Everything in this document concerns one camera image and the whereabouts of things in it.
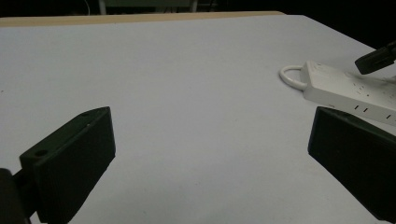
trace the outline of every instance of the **power strip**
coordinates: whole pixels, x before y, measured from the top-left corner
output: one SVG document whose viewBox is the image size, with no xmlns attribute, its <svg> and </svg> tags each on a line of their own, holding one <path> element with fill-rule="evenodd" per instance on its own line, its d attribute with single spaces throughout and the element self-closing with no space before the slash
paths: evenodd
<svg viewBox="0 0 396 224">
<path fill-rule="evenodd" d="M 301 69 L 301 81 L 285 75 L 292 69 Z M 353 75 L 312 61 L 285 67 L 280 76 L 304 91 L 306 100 L 396 126 L 396 85 L 385 79 Z"/>
</svg>

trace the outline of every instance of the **screw hole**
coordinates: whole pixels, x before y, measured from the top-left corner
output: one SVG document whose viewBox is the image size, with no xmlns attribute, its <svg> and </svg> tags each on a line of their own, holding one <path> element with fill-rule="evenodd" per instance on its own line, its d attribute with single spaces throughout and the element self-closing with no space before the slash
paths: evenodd
<svg viewBox="0 0 396 224">
<path fill-rule="evenodd" d="M 35 156 L 42 157 L 45 156 L 47 153 L 49 153 L 47 150 L 39 150 L 35 153 Z"/>
</svg>

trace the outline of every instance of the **white power strip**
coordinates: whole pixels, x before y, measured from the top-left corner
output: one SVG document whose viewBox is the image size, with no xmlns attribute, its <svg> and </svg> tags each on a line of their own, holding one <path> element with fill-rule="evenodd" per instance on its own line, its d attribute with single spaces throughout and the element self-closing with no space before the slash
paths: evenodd
<svg viewBox="0 0 396 224">
<path fill-rule="evenodd" d="M 285 75 L 292 69 L 301 69 L 301 81 Z M 396 85 L 385 79 L 352 75 L 311 61 L 303 67 L 285 67 L 280 76 L 304 91 L 306 100 L 396 126 Z"/>
</svg>

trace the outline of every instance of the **white table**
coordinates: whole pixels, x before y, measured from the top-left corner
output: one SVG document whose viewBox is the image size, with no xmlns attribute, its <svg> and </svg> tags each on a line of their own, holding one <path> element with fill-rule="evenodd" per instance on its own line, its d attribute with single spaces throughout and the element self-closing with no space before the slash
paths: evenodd
<svg viewBox="0 0 396 224">
<path fill-rule="evenodd" d="M 308 155 L 318 105 L 277 74 L 371 50 L 303 16 L 0 28 L 0 164 L 109 105 L 117 157 L 72 223 L 380 223 Z"/>
</svg>

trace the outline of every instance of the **white cable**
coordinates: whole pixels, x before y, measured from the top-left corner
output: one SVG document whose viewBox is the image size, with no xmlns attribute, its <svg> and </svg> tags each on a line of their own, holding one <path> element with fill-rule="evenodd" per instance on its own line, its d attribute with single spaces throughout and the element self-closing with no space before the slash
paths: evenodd
<svg viewBox="0 0 396 224">
<path fill-rule="evenodd" d="M 90 9 L 90 5 L 88 5 L 87 0 L 84 0 L 85 5 L 87 5 L 87 9 L 88 9 L 88 16 L 91 16 L 91 9 Z"/>
<path fill-rule="evenodd" d="M 306 88 L 306 83 L 292 79 L 291 77 L 288 77 L 285 74 L 285 72 L 288 70 L 301 70 L 302 68 L 303 67 L 300 65 L 286 66 L 286 67 L 283 67 L 282 69 L 280 69 L 279 75 L 286 84 L 288 84 L 289 86 L 291 86 L 297 90 L 303 91 Z"/>
</svg>

